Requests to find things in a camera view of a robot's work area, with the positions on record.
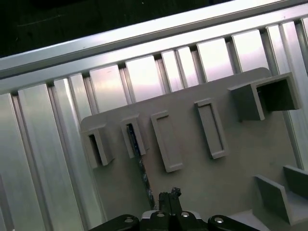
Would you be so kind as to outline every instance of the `dark background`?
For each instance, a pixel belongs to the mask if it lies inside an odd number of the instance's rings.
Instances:
[[[0,0],[0,57],[230,0]]]

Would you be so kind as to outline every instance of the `aluminum rail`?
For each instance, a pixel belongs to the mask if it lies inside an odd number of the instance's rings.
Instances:
[[[0,79],[306,2],[308,0],[234,0],[103,32],[2,58]]]

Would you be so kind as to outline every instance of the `rectangular holder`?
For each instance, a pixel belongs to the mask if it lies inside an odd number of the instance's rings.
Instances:
[[[145,136],[144,136],[144,133],[140,129],[140,126],[139,126],[139,123],[138,123],[138,117],[139,117],[139,115],[135,115],[133,117],[126,118],[126,119],[123,119],[121,121],[121,129],[122,129],[125,145],[126,145],[126,148],[128,150],[128,154],[129,154],[130,158],[134,158],[135,154],[134,154],[134,149],[131,146],[130,138],[129,138],[129,135],[128,135],[127,125],[129,125],[129,124],[131,124],[133,129],[134,129],[134,133],[135,133],[136,141],[137,141],[138,148],[139,148],[139,151],[140,151],[140,155],[146,154]]]
[[[214,99],[195,102],[213,159],[228,155],[228,145]]]
[[[151,120],[166,172],[183,168],[179,143],[175,137],[168,111],[151,115]]]
[[[114,159],[108,144],[105,125],[101,128],[83,132],[82,138],[92,168],[105,166]]]

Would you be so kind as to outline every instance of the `metal slat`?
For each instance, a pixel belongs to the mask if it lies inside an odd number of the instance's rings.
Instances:
[[[196,67],[193,62],[193,56],[189,47],[183,47],[176,51],[180,71],[183,76],[185,88],[193,87],[199,84]]]
[[[11,95],[0,95],[0,108],[0,171],[15,229],[44,231]]]
[[[54,230],[82,231],[47,86],[38,85],[18,94],[52,226]]]
[[[289,66],[294,75],[299,94],[302,99],[302,109],[290,111],[292,125],[297,141],[297,147],[301,154],[304,170],[308,169],[308,76],[301,53],[294,22],[288,22],[280,26],[282,41],[286,50]]]
[[[90,71],[90,76],[99,112],[127,105],[117,65]]]
[[[274,55],[274,62],[279,75],[290,72],[287,55],[283,47],[279,26],[269,26],[266,28],[269,36],[271,49]]]
[[[126,66],[137,102],[163,94],[153,56],[128,61]]]
[[[82,79],[82,75],[71,76],[69,82],[72,89],[72,95],[75,102],[77,116],[81,122],[83,118],[91,115],[90,104],[87,98],[86,88]]]
[[[233,75],[225,39],[197,44],[206,81]]]
[[[258,30],[232,36],[241,71],[258,67],[269,68]]]
[[[79,133],[79,120],[75,111],[73,96],[70,90],[68,79],[61,79],[54,82],[57,92],[59,116],[62,122],[67,152],[80,194],[84,216],[87,221],[87,228],[94,228],[106,220],[100,209],[100,202],[97,197],[94,176],[90,171],[86,155]]]
[[[3,218],[3,214],[2,214],[2,210],[1,210],[1,206],[0,206],[0,230],[3,231],[8,231],[5,227],[5,223],[4,223],[4,218]]]
[[[182,90],[183,83],[177,64],[177,58],[174,51],[166,51],[162,53],[162,58],[172,92]]]

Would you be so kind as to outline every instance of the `gray plastic board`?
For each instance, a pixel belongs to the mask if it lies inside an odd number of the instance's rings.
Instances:
[[[128,137],[131,124],[156,202],[160,192],[179,187],[182,208],[203,219],[252,210],[272,231],[308,228],[266,210],[254,177],[286,186],[283,166],[296,167],[272,97],[283,95],[279,110],[298,109],[300,99],[292,74],[270,76],[258,68],[85,118],[81,133],[108,219],[151,209]],[[256,120],[241,116],[245,99],[255,105],[248,117],[255,113]]]

